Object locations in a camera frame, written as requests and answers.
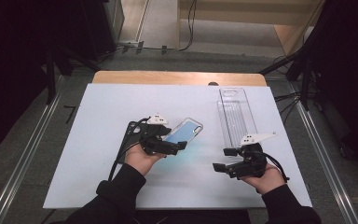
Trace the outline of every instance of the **white tabletop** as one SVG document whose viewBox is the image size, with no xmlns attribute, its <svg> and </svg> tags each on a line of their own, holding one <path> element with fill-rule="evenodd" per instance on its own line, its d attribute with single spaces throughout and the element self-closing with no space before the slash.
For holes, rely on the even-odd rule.
<svg viewBox="0 0 358 224">
<path fill-rule="evenodd" d="M 229 164 L 240 159 L 223 154 L 225 144 L 217 109 L 221 88 L 225 87 L 89 84 L 44 208 L 77 208 L 92 200 L 100 181 L 109 176 L 128 123 L 156 113 L 169 121 L 169 128 L 190 117 L 202 123 L 204 129 L 184 151 L 154 165 L 138 195 L 137 208 L 265 207 L 253 187 L 213 170 L 213 162 Z M 240 88 L 246 91 L 258 132 L 277 133 L 261 143 L 264 151 L 281 163 L 299 202 L 311 206 L 270 88 Z"/>
</svg>

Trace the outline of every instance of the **wire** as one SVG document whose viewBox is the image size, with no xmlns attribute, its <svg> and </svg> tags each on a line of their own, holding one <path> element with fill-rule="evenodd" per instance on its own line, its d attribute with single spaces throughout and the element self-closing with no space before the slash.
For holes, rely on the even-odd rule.
<svg viewBox="0 0 358 224">
<path fill-rule="evenodd" d="M 281 166 L 281 164 L 273 157 L 271 157 L 269 154 L 262 152 L 262 154 L 269 158 L 270 161 L 272 161 L 272 163 L 274 163 L 274 165 L 276 165 L 278 167 L 278 169 L 281 170 L 281 174 L 284 180 L 284 183 L 287 183 L 287 181 L 290 179 L 289 177 L 286 176 L 286 174 L 284 173 L 283 167 Z"/>
<path fill-rule="evenodd" d="M 187 46 L 185 46 L 182 49 L 158 49 L 158 48 L 133 47 L 133 46 L 126 46 L 126 45 L 120 45 L 120 46 L 123 47 L 123 49 L 151 49 L 151 50 L 172 50 L 172 51 L 187 50 L 193 44 L 193 39 L 194 39 L 194 20 L 196 18 L 196 10 L 197 10 L 197 0 L 193 0 L 193 2 L 191 4 L 191 7 L 190 7 L 190 10 L 188 11 L 188 15 L 187 15 L 187 23 L 188 23 L 188 29 L 190 31 L 190 39 L 189 39 L 189 41 L 187 43 Z"/>
<path fill-rule="evenodd" d="M 289 112 L 287 112 L 286 118 L 284 118 L 283 126 L 286 124 L 287 118 L 289 118 L 290 113 L 292 112 L 293 108 L 295 108 L 296 104 L 300 101 L 300 99 L 295 99 L 293 102 L 292 107 L 290 108 Z"/>
<path fill-rule="evenodd" d="M 135 217 L 132 218 L 136 223 L 141 224 L 138 220 L 135 219 Z"/>
<path fill-rule="evenodd" d="M 284 170 L 283 170 L 283 167 L 281 166 L 281 164 L 280 164 L 275 158 L 273 158 L 272 156 L 270 156 L 269 154 L 267 154 L 267 153 L 265 153 L 265 152 L 259 152 L 259 151 L 252 151 L 252 152 L 249 152 L 249 153 L 251 153 L 251 154 L 259 154 L 259 155 L 263 155 L 264 157 L 269 158 L 269 160 L 270 160 L 272 163 L 274 163 L 274 165 L 275 165 L 276 167 L 278 167 L 278 169 L 280 169 L 284 182 L 287 183 L 287 181 L 290 179 L 290 178 L 287 177 L 286 174 L 284 173 Z"/>
<path fill-rule="evenodd" d="M 284 59 L 286 59 L 286 56 L 285 56 L 285 55 L 282 55 L 282 56 L 279 56 L 279 57 L 275 58 L 275 59 L 274 59 L 274 61 L 272 62 L 272 64 L 275 64 L 275 62 L 276 62 L 278 59 L 280 59 L 280 58 L 284 58 Z M 278 70 L 278 68 L 277 68 L 277 69 L 275 69 L 275 71 L 277 71 L 278 73 L 280 73 L 280 74 L 282 74 L 282 75 L 286 75 L 286 73 L 281 72 L 280 70 Z"/>
<path fill-rule="evenodd" d="M 156 224 L 162 223 L 163 221 L 165 221 L 165 219 L 167 219 L 167 217 L 163 218 L 162 220 L 160 220 L 160 221 L 159 221 L 158 223 L 156 223 Z"/>
<path fill-rule="evenodd" d="M 288 106 L 285 107 L 283 110 L 281 110 L 281 111 L 279 112 L 279 114 L 281 115 L 287 108 L 289 108 L 292 104 L 294 104 L 295 101 L 296 101 L 296 99 L 295 99 L 292 103 L 290 103 L 290 105 L 288 105 Z"/>
<path fill-rule="evenodd" d="M 318 87 L 317 87 L 317 79 L 318 77 L 320 77 L 321 75 L 317 72 L 314 72 L 312 71 L 311 73 L 311 76 L 310 76 L 310 86 L 315 89 L 315 90 L 318 90 Z"/>
<path fill-rule="evenodd" d="M 117 158 L 120 160 L 120 158 L 121 158 L 122 156 L 124 156 L 124 154 L 126 154 L 126 152 L 127 152 L 128 150 L 130 150 L 132 147 L 135 147 L 136 145 L 140 144 L 140 143 L 143 142 L 144 140 L 145 140 L 145 139 L 143 139 L 143 140 L 141 140 L 141 141 L 139 141 L 139 142 L 136 142 L 136 143 L 130 145 L 130 146 L 127 147 Z"/>
<path fill-rule="evenodd" d="M 300 93 L 301 93 L 300 91 L 295 91 L 295 92 L 292 92 L 290 94 L 275 96 L 274 100 L 275 100 L 275 102 L 279 102 L 281 100 L 292 98 L 293 96 L 300 96 Z"/>
<path fill-rule="evenodd" d="M 193 21 L 191 22 L 191 26 L 190 26 L 190 14 L 191 14 L 191 9 L 193 8 L 193 6 L 194 6 L 193 19 L 192 19 Z M 184 47 L 183 49 L 179 49 L 180 51 L 187 50 L 193 44 L 194 19 L 196 18 L 196 10 L 197 10 L 197 0 L 194 0 L 193 3 L 191 4 L 190 10 L 188 11 L 188 16 L 187 16 L 188 30 L 190 31 L 190 40 L 188 41 L 188 44 L 186 47 Z"/>
<path fill-rule="evenodd" d="M 51 211 L 48 213 L 48 215 L 45 217 L 45 219 L 43 219 L 43 221 L 42 221 L 40 224 L 45 224 L 45 223 L 48 221 L 48 219 L 54 214 L 55 211 L 57 211 L 57 209 L 51 210 Z"/>
<path fill-rule="evenodd" d="M 112 56 L 113 54 L 115 54 L 116 52 L 119 52 L 121 50 L 123 50 L 124 48 L 120 48 L 120 49 L 116 49 L 114 52 L 111 52 L 107 55 L 105 55 L 100 61 L 98 61 L 97 63 L 95 63 L 95 65 L 100 65 L 101 63 L 104 63 L 110 56 Z M 71 61 L 71 65 L 74 68 L 79 68 L 79 67 L 85 67 L 86 65 L 82 64 L 82 63 L 77 63 L 74 61 Z"/>
<path fill-rule="evenodd" d="M 112 178 L 113 178 L 113 174 L 115 173 L 115 170 L 116 170 L 116 167 L 118 165 L 118 161 L 120 160 L 120 158 L 124 155 L 122 150 L 123 150 L 123 147 L 127 144 L 127 142 L 129 141 L 130 139 L 130 136 L 133 135 L 133 131 L 135 131 L 135 129 L 139 126 L 139 124 L 141 124 L 142 122 L 145 122 L 145 121 L 148 121 L 150 119 L 150 117 L 148 119 L 140 119 L 133 127 L 130 128 L 130 131 L 126 134 L 125 138 L 123 139 L 123 141 L 121 142 L 121 146 L 120 148 L 118 149 L 118 153 L 117 153 L 117 156 L 116 156 L 116 159 L 115 161 L 113 162 L 113 165 L 112 165 L 112 169 L 110 170 L 110 174 L 109 174 L 109 177 L 108 177 L 108 180 L 111 181 Z M 131 147 L 133 147 L 133 145 L 131 145 L 129 148 L 127 148 L 124 153 L 126 151 L 128 151 Z"/>
</svg>

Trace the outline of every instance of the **black sleeve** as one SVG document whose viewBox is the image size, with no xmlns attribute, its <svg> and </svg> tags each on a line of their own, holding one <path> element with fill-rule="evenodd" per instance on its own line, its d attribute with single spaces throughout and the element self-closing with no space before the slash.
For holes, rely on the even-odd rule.
<svg viewBox="0 0 358 224">
<path fill-rule="evenodd" d="M 262 198 L 268 210 L 268 224 L 322 222 L 311 207 L 301 206 L 287 185 L 264 194 Z"/>
<path fill-rule="evenodd" d="M 123 164 L 112 181 L 102 181 L 98 196 L 69 216 L 65 223 L 127 223 L 135 213 L 135 201 L 146 180 Z"/>
</svg>

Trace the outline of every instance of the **phone case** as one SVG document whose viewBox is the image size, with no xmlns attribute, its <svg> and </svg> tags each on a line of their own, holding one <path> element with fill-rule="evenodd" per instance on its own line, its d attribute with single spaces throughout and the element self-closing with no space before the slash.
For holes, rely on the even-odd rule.
<svg viewBox="0 0 358 224">
<path fill-rule="evenodd" d="M 163 140 L 172 143 L 184 142 L 189 143 L 197 136 L 203 129 L 201 123 L 191 118 L 184 119 L 178 126 L 176 126 Z"/>
</svg>

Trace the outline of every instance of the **metal rail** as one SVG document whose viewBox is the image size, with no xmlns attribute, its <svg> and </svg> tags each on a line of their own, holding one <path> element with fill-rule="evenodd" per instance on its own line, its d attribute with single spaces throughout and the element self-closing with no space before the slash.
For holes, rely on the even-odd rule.
<svg viewBox="0 0 358 224">
<path fill-rule="evenodd" d="M 60 76 L 57 82 L 56 96 L 54 97 L 50 105 L 46 105 L 46 108 L 43 111 L 40 120 L 37 122 L 36 127 L 34 128 L 34 132 L 31 135 L 27 146 L 22 152 L 22 155 L 16 165 L 16 168 L 14 169 L 10 179 L 4 186 L 4 189 L 0 196 L 0 223 L 4 221 L 5 215 L 7 214 L 7 210 L 13 202 L 14 197 L 16 196 L 21 181 L 23 180 L 25 173 L 27 172 L 27 169 L 32 161 L 37 147 L 39 146 L 39 142 L 42 139 L 46 128 L 48 127 L 48 124 L 52 115 L 54 114 L 54 110 L 56 109 L 58 102 L 60 101 L 62 87 L 65 84 L 65 81 L 65 78 L 63 76 Z"/>
<path fill-rule="evenodd" d="M 292 82 L 289 82 L 289 89 L 292 92 L 298 91 L 296 85 Z M 358 223 L 358 216 L 353 208 L 351 203 L 351 199 L 345 190 L 344 185 L 342 184 L 339 176 L 337 174 L 336 168 L 330 160 L 330 157 L 327 153 L 326 148 L 324 147 L 324 143 L 322 141 L 321 136 L 319 135 L 315 124 L 312 120 L 309 111 L 306 111 L 302 104 L 297 104 L 298 112 L 304 122 L 304 125 L 307 129 L 307 132 L 310 136 L 310 140 L 315 148 L 315 152 L 319 158 L 319 162 L 324 169 L 324 174 L 326 175 L 327 181 L 330 184 L 330 188 L 334 193 L 339 209 L 341 210 L 342 216 L 345 219 L 346 223 Z"/>
</svg>

